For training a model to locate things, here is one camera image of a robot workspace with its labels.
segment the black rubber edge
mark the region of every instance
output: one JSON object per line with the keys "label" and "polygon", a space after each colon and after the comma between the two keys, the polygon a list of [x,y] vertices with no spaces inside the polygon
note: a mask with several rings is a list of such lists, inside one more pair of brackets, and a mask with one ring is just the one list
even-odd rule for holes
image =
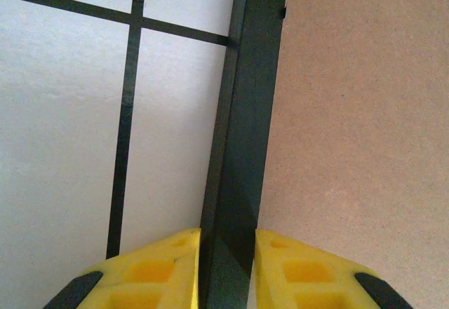
{"label": "black rubber edge", "polygon": [[[133,0],[131,15],[142,17],[145,0]],[[121,109],[117,151],[115,157],[114,182],[112,183],[111,213],[109,216],[109,232],[107,236],[106,258],[119,255],[121,240],[121,224],[126,189],[126,172],[128,169],[128,153],[133,123],[133,106],[135,79],[138,73],[140,35],[142,28],[131,24],[126,51],[125,75],[121,94]]]}
{"label": "black rubber edge", "polygon": [[354,277],[380,309],[413,309],[413,307],[384,280],[365,272],[358,272],[354,274]]}
{"label": "black rubber edge", "polygon": [[285,0],[234,0],[201,216],[200,308],[246,308]]}
{"label": "black rubber edge", "polygon": [[125,23],[127,25],[139,25],[142,28],[155,30],[157,32],[178,35],[180,37],[187,37],[188,39],[195,39],[199,41],[209,42],[212,44],[219,44],[221,46],[226,46],[228,41],[228,38],[223,35],[204,32],[199,29],[175,25],[169,22],[144,18],[143,12],[141,15],[133,15],[132,12],[131,14],[125,13],[110,8],[85,4],[84,2],[76,0],[22,0],[22,1],[31,2],[33,4],[38,4],[51,8],[62,9],[64,11],[69,11],[73,13],[88,15],[94,18]]}
{"label": "black rubber edge", "polygon": [[70,281],[43,309],[76,309],[102,278],[102,272],[90,272]]}

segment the yellow object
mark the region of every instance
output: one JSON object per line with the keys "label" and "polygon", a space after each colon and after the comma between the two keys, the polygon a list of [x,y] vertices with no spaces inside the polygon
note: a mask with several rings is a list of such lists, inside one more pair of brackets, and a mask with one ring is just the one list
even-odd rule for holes
{"label": "yellow object", "polygon": [[78,309],[197,309],[200,229],[85,270],[104,275]]}
{"label": "yellow object", "polygon": [[256,231],[258,309],[379,309],[354,277],[357,263],[268,230]]}

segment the black frame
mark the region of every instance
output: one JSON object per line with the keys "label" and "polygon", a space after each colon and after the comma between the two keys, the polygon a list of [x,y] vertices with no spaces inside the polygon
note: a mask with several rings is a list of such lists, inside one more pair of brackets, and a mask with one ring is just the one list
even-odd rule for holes
{"label": "black frame", "polygon": [[142,28],[226,46],[201,215],[201,308],[246,308],[285,0],[234,0],[229,37],[75,0],[23,0],[130,26],[107,258],[119,254]]}

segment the metal frame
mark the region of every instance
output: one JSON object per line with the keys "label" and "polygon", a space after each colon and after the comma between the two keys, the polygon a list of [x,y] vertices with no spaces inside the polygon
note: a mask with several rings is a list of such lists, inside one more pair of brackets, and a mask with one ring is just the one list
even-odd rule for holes
{"label": "metal frame", "polygon": [[285,0],[234,0],[201,217],[201,308],[246,308]]}

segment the black stripe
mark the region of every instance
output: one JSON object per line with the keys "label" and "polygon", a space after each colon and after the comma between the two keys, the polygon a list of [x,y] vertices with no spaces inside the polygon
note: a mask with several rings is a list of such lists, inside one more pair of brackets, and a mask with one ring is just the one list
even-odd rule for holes
{"label": "black stripe", "polygon": [[[141,18],[145,0],[133,0],[131,15]],[[121,109],[119,135],[117,137],[117,152],[115,158],[114,182],[112,186],[111,214],[109,217],[109,232],[107,236],[106,258],[119,255],[121,224],[123,220],[123,205],[125,199],[126,170],[128,168],[128,153],[133,122],[133,105],[135,78],[138,72],[140,25],[132,23],[129,27],[128,49],[126,51],[125,76],[121,94]]]}
{"label": "black stripe", "polygon": [[200,308],[246,308],[285,0],[234,0],[201,216]]}
{"label": "black stripe", "polygon": [[143,18],[143,8],[141,13],[131,12],[130,14],[121,11],[115,11],[114,9],[110,8],[85,4],[84,2],[76,0],[23,0],[23,1],[48,6],[52,8],[62,9],[64,11],[69,11],[73,13],[93,16],[94,18],[125,23],[128,25],[132,24],[139,25],[142,28],[178,35],[180,37],[187,37],[189,39],[209,42],[212,44],[219,44],[221,46],[226,46],[228,41],[228,38],[223,35],[204,32],[203,30],[175,25],[169,22],[154,20],[150,18]]}

